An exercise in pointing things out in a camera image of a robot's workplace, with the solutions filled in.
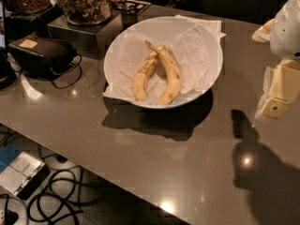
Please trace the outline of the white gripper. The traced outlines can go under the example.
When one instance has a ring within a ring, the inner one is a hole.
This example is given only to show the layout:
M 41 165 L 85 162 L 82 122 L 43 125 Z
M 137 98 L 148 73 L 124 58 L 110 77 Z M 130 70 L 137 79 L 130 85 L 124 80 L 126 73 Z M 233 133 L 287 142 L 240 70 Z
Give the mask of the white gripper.
M 259 115 L 278 119 L 300 95 L 300 0 L 288 0 L 270 20 L 256 30 L 252 39 L 269 42 L 271 53 L 283 60 L 268 67 L 263 77 Z

